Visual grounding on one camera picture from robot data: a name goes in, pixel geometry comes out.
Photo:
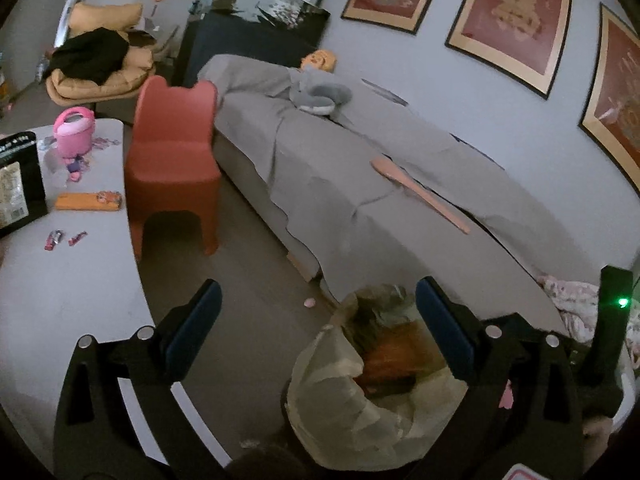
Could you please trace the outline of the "yellow trash bag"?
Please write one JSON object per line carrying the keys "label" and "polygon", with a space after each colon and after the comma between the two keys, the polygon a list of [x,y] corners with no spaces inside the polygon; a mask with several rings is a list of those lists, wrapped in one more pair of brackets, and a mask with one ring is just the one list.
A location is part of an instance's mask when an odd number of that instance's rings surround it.
{"label": "yellow trash bag", "polygon": [[316,465],[386,471],[423,458],[468,386],[399,285],[349,294],[298,356],[284,408]]}

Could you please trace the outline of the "pink floral blanket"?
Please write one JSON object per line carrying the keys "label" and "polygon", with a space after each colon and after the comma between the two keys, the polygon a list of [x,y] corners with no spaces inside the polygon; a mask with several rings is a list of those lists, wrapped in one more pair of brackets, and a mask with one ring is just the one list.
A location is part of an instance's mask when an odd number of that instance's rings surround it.
{"label": "pink floral blanket", "polygon": [[[580,344],[590,346],[598,318],[599,287],[583,282],[561,281],[551,275],[541,275],[537,282],[559,310],[570,336]],[[639,369],[639,303],[631,300],[626,328],[626,347],[634,370]]]}

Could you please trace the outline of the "white low table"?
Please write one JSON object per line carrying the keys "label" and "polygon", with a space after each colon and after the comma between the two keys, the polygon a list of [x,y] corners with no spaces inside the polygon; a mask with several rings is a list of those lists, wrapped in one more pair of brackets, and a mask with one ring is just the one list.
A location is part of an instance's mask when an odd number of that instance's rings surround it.
{"label": "white low table", "polygon": [[[96,136],[107,141],[89,155],[89,170],[79,183],[65,187],[66,170],[54,156],[37,150],[48,205],[58,194],[121,192],[124,185],[124,125],[99,119]],[[50,252],[48,236],[61,231],[63,240]],[[79,243],[68,239],[87,232]],[[132,249],[125,202],[116,212],[60,211],[2,240],[1,265],[1,406],[38,460],[54,471],[54,427],[58,402],[70,359],[82,336],[97,342],[129,339],[154,321],[145,299]],[[142,393],[132,379],[116,378],[115,391],[124,395],[126,419],[132,415],[134,443],[143,458],[169,465],[160,436],[152,433],[151,417],[143,414]],[[209,430],[183,385],[169,387],[169,401],[193,430],[195,444],[214,466],[231,462],[228,452]]]}

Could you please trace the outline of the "orange pencil case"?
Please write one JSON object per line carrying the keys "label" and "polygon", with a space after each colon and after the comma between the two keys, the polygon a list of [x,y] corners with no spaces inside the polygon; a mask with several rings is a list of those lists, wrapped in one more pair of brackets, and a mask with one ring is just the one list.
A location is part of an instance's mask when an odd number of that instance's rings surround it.
{"label": "orange pencil case", "polygon": [[61,193],[54,208],[71,211],[119,211],[122,208],[122,194],[112,191]]}

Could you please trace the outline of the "grey covered sofa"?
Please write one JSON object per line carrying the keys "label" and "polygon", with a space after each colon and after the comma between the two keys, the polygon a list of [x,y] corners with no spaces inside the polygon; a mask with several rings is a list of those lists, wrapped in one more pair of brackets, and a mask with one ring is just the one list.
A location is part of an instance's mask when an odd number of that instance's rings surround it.
{"label": "grey covered sofa", "polygon": [[[288,98],[290,70],[232,54],[198,79],[219,93],[214,152],[305,278],[329,296],[434,278],[480,318],[511,312],[546,330],[561,319],[541,275],[593,283],[599,271],[566,227],[488,157],[408,108],[347,81],[329,117]],[[385,156],[471,229],[464,234],[370,165]]]}

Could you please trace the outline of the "red plastic kids chair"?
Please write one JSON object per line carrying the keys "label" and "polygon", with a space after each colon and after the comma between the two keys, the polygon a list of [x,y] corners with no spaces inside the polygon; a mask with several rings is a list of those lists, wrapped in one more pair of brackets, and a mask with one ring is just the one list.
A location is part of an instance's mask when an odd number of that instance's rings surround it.
{"label": "red plastic kids chair", "polygon": [[218,92],[201,81],[171,87],[154,75],[143,84],[125,160],[125,192],[132,247],[142,258],[145,222],[161,212],[200,219],[204,250],[218,248],[221,172],[213,153]]}

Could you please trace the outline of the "long pink shoehorn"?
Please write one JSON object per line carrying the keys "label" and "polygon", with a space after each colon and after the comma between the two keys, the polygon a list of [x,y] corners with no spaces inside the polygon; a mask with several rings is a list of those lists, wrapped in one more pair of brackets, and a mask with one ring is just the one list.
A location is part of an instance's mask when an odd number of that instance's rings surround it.
{"label": "long pink shoehorn", "polygon": [[469,234],[469,232],[471,232],[470,227],[459,216],[442,204],[432,193],[422,188],[421,185],[418,185],[412,177],[389,158],[385,156],[375,157],[370,160],[370,165],[382,177],[386,177],[386,179],[416,194],[420,200],[423,200],[424,203],[434,209],[434,211],[437,211],[442,218],[445,218],[462,233]]}

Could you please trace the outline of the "black framed tablet box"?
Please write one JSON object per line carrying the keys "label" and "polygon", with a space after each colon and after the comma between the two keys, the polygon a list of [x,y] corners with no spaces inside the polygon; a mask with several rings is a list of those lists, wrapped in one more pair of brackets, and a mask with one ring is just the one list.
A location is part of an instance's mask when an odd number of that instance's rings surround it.
{"label": "black framed tablet box", "polygon": [[48,213],[37,137],[32,131],[10,134],[1,140],[2,238]]}

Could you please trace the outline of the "pink toy bucket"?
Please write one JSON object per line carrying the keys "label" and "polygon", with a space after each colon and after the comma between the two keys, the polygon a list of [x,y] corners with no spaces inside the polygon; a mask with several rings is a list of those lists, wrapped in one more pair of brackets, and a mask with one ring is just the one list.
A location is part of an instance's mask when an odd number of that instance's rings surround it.
{"label": "pink toy bucket", "polygon": [[75,106],[58,115],[53,125],[56,150],[63,158],[75,158],[88,154],[92,149],[96,131],[94,111]]}

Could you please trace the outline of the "right framed red picture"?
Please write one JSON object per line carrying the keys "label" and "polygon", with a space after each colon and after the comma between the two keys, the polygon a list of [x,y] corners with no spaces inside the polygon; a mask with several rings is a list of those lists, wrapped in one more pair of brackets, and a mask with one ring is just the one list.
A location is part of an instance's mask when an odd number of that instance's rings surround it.
{"label": "right framed red picture", "polygon": [[639,37],[600,6],[597,63],[580,128],[639,187]]}

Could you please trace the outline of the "yellow beanbag lounger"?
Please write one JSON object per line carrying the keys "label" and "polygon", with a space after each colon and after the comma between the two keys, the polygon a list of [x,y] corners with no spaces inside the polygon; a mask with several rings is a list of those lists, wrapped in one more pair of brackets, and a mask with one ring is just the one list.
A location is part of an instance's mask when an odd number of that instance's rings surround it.
{"label": "yellow beanbag lounger", "polygon": [[140,3],[76,3],[70,11],[68,37],[53,50],[43,74],[50,99],[59,106],[72,106],[135,96],[155,74],[152,50],[129,41],[142,13]]}

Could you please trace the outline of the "grey shark plush toy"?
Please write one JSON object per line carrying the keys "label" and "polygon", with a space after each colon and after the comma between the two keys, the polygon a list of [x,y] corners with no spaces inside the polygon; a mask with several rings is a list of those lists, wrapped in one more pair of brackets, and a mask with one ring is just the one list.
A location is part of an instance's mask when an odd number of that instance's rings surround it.
{"label": "grey shark plush toy", "polygon": [[352,100],[352,90],[324,70],[290,70],[290,77],[288,98],[302,112],[328,117]]}

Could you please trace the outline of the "black jacket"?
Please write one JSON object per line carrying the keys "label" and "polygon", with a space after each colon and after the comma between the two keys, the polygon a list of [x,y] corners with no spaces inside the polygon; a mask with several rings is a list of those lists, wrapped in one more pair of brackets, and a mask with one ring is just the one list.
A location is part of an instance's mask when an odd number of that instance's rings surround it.
{"label": "black jacket", "polygon": [[93,81],[102,86],[112,73],[122,68],[129,42],[118,32],[99,27],[66,40],[56,48],[43,77],[60,70],[67,78]]}

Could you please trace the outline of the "middle framed red picture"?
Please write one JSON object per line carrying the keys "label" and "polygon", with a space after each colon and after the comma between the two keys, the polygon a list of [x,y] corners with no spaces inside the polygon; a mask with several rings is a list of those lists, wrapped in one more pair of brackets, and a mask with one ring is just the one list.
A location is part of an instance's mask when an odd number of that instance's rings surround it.
{"label": "middle framed red picture", "polygon": [[548,99],[571,7],[572,0],[463,0],[446,46]]}

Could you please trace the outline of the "dark fish tank cabinet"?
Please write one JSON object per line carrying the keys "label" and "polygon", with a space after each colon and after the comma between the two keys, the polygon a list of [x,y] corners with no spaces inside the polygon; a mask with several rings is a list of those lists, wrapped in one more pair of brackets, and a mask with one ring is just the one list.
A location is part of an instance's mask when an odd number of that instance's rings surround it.
{"label": "dark fish tank cabinet", "polygon": [[171,84],[191,88],[200,70],[217,54],[297,67],[304,56],[318,49],[330,16],[326,10],[305,13],[292,29],[264,12],[257,22],[214,11],[192,18],[186,24]]}

